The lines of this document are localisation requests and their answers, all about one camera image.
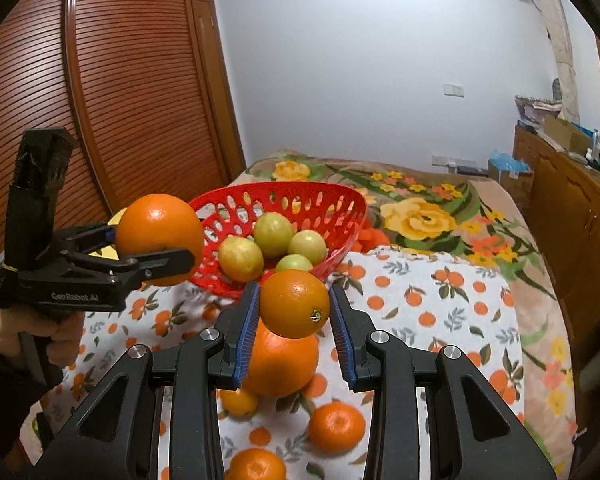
green citrus fruit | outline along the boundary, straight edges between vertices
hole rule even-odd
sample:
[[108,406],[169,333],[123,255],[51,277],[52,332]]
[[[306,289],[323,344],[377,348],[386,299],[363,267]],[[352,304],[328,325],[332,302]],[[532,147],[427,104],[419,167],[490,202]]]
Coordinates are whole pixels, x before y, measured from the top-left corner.
[[218,248],[218,263],[222,272],[236,282],[246,283],[262,275],[262,251],[251,240],[229,236]]
[[276,272],[287,269],[311,270],[313,268],[311,262],[302,254],[288,254],[278,262]]
[[286,254],[293,236],[291,222],[280,213],[264,213],[253,227],[253,239],[265,258],[279,258]]
[[327,256],[327,244],[320,233],[307,229],[291,238],[288,252],[302,254],[312,265],[316,266]]

human hand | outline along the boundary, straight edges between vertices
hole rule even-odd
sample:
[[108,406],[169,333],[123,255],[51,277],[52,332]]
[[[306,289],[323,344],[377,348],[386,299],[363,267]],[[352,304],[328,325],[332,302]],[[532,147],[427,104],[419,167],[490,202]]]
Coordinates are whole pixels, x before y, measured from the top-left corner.
[[75,363],[80,348],[84,312],[74,312],[71,316],[55,322],[30,306],[17,305],[0,309],[0,354],[16,358],[22,352],[20,332],[39,337],[50,337],[46,346],[49,362],[59,367]]

wooden door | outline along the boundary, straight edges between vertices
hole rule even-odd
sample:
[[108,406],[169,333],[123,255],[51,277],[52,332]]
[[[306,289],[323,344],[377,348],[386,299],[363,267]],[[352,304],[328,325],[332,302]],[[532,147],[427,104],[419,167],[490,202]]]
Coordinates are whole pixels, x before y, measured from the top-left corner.
[[600,320],[600,209],[594,210],[587,251],[579,257],[582,268],[589,271],[574,275],[573,286],[565,297],[576,346]]
[[229,182],[193,21],[190,0],[75,0],[85,116],[123,206]]
[[555,277],[555,291],[563,298],[573,283],[574,276],[589,274],[583,266],[582,254],[589,243],[589,224],[593,219],[596,193],[582,183],[582,179],[563,164],[564,188],[560,200],[565,214],[554,228],[558,241],[551,248],[551,267]]
[[551,267],[551,272],[556,261],[556,248],[565,243],[562,239],[563,234],[559,231],[560,222],[564,219],[562,200],[565,180],[562,170],[557,166],[556,158],[555,153],[538,155],[528,212],[529,229]]
[[[20,0],[0,25],[0,252],[16,152],[26,128],[76,129],[65,79],[62,0]],[[82,147],[74,150],[60,192],[56,226],[108,217]]]
[[246,165],[222,54],[216,7],[214,0],[192,0],[192,4],[198,47],[216,122],[218,141],[229,176],[234,179],[244,171]]

blue plastic bag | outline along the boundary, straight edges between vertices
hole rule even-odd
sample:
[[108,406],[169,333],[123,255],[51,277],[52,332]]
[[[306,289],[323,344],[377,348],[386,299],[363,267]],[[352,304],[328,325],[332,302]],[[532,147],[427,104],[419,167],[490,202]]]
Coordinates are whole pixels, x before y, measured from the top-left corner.
[[517,171],[518,173],[529,173],[531,171],[524,160],[516,160],[511,155],[500,153],[498,150],[491,152],[489,160],[500,171]]

red fruit bowl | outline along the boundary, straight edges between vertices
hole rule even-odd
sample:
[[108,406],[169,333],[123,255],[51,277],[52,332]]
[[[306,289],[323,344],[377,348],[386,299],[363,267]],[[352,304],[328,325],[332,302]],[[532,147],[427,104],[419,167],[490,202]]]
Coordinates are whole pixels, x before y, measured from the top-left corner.
[[[224,275],[218,264],[218,247],[230,235],[253,240],[253,227],[263,213],[278,212],[298,230],[313,229],[324,237],[328,257],[311,270],[321,280],[349,252],[366,218],[366,201],[360,193],[326,182],[251,182],[221,187],[196,197],[189,205],[204,218],[205,232],[202,263],[190,281],[234,300],[240,298],[244,284]],[[265,261],[261,284],[276,263]]]

